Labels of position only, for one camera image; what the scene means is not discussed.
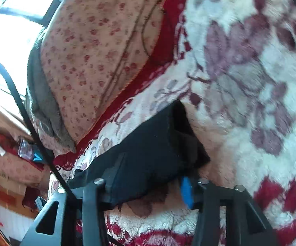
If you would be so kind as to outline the black knit pants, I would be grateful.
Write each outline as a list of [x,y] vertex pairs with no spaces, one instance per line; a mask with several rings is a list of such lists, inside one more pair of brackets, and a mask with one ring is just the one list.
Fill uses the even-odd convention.
[[127,154],[121,176],[124,200],[120,204],[139,199],[210,161],[189,124],[185,106],[175,100],[96,157],[86,170],[76,171],[69,187],[84,187],[102,178],[120,153]]

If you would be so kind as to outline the teal hanging bag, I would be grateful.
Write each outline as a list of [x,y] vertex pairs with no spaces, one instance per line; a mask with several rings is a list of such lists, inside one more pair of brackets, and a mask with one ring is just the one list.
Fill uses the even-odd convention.
[[[37,145],[32,146],[33,149],[33,159],[32,161],[35,163],[41,163],[41,164],[47,164],[47,162],[43,159],[41,151],[39,150]],[[46,149],[47,154],[49,155],[49,159],[53,160],[54,159],[54,153],[50,149]]]

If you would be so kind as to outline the clear plastic bag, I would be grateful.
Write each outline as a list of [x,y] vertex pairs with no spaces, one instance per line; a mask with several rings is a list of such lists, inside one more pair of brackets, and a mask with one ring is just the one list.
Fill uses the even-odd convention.
[[19,157],[32,161],[34,158],[34,150],[32,144],[30,144],[27,140],[21,138],[18,147],[18,155]]

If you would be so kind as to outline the red white floral blanket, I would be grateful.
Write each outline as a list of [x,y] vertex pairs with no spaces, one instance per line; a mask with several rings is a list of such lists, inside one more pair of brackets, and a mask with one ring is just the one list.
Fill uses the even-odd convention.
[[64,179],[179,99],[210,156],[201,176],[242,184],[296,245],[296,5],[292,0],[158,0],[145,65],[77,144],[57,154]]

